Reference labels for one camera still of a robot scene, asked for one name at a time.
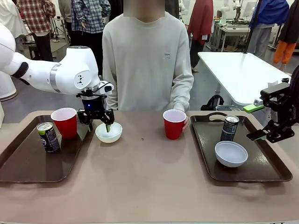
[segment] person's hand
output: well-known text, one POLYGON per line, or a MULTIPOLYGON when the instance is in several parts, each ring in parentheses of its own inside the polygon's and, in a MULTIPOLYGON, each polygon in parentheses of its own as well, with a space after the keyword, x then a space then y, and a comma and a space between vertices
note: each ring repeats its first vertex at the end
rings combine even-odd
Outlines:
POLYGON ((189 126, 189 118, 188 116, 186 117, 186 120, 184 122, 184 127, 183 127, 183 131, 189 126))

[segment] beige tabletop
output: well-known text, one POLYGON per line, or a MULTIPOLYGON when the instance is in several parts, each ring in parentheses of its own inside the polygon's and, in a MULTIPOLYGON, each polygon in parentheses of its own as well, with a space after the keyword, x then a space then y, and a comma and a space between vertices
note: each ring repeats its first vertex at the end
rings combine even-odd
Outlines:
MULTIPOLYGON (((207 114, 208 112, 191 112, 207 114)), ((28 115, 14 136, 33 117, 28 115)), ((260 128, 252 116, 250 120, 260 128)), ((187 128, 164 136, 160 112, 115 112, 123 135, 113 144, 93 133, 70 176, 58 184, 0 184, 0 219, 22 223, 268 222, 299 219, 299 168, 271 145, 293 174, 276 184, 213 182, 187 128)), ((3 150, 13 139, 0 142, 3 150)))

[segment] plaid shirt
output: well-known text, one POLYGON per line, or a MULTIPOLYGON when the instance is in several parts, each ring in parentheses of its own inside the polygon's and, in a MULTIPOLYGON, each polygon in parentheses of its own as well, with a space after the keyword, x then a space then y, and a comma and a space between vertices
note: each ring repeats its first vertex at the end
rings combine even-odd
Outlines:
POLYGON ((103 17, 109 16, 110 11, 108 0, 71 0, 72 30, 101 33, 105 27, 103 17))
POLYGON ((51 0, 17 0, 17 3, 32 33, 51 30, 50 18, 56 14, 51 0))

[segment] brown tray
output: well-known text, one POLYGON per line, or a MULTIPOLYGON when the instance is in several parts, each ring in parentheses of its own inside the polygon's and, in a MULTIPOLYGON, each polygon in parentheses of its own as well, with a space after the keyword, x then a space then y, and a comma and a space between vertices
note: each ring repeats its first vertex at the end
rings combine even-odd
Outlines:
POLYGON ((251 141, 246 137, 256 131, 247 117, 238 116, 240 122, 234 141, 246 148, 247 161, 237 168, 222 165, 216 159, 215 145, 220 141, 223 121, 211 120, 213 115, 226 114, 214 112, 206 116, 192 116, 195 131, 206 169, 211 178, 222 182, 284 182, 292 179, 290 170, 264 140, 251 141))
POLYGON ((70 174, 88 127, 78 122, 76 138, 66 140, 54 124, 61 150, 49 154, 36 129, 43 122, 54 123, 50 115, 34 118, 0 155, 0 182, 60 182, 70 174))

